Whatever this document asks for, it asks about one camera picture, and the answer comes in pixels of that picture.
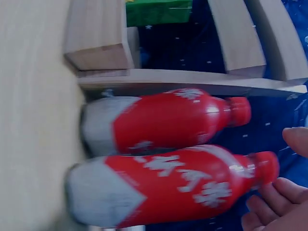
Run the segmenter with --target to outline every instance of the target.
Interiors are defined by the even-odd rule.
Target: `plastic bottle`
[[[272,152],[232,155],[198,145],[167,154],[94,158],[69,172],[67,192],[78,221],[123,228],[215,217],[278,172]]]
[[[142,97],[109,97],[85,106],[81,132],[94,156],[163,153],[206,143],[225,127],[247,124],[245,97],[227,100],[195,88]]]

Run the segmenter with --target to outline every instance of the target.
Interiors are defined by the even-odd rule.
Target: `blue fabric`
[[[308,1],[283,0],[283,3],[307,56]],[[206,0],[193,1],[188,23],[141,27],[139,32],[144,68],[225,73],[218,36]],[[270,78],[270,71],[267,70],[265,75]],[[274,151],[281,165],[280,176],[308,187],[308,160],[295,154],[282,139],[283,128],[306,125],[307,97],[306,94],[296,99],[249,97],[251,122],[223,130],[211,143],[222,145],[235,154]],[[230,211],[216,218],[148,225],[146,230],[240,231],[240,218],[248,211],[245,202],[253,193],[244,195]]]

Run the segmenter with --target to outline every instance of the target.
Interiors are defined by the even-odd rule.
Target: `red bottle cap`
[[[228,98],[231,107],[231,126],[237,127],[248,124],[251,119],[251,107],[245,97]]]
[[[279,175],[279,161],[273,152],[260,152],[255,155],[257,175],[261,184],[275,181]]]

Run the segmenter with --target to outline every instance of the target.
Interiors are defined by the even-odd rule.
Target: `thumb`
[[[308,158],[308,128],[285,128],[282,136],[294,152]]]

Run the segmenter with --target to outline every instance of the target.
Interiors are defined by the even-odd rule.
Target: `light wood surface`
[[[72,0],[64,44],[79,70],[134,68],[125,0]]]
[[[304,83],[308,64],[293,22],[281,0],[245,0],[264,44],[274,79]]]
[[[107,88],[115,90],[116,95],[146,95],[183,87],[202,88],[212,95],[288,97],[307,92],[305,85],[278,80],[179,70],[94,71],[82,75],[78,83],[90,95],[92,90]]]
[[[208,0],[227,73],[263,77],[265,58],[244,0]]]
[[[83,96],[62,60],[69,0],[0,0],[0,230],[83,231],[64,174],[83,159]]]

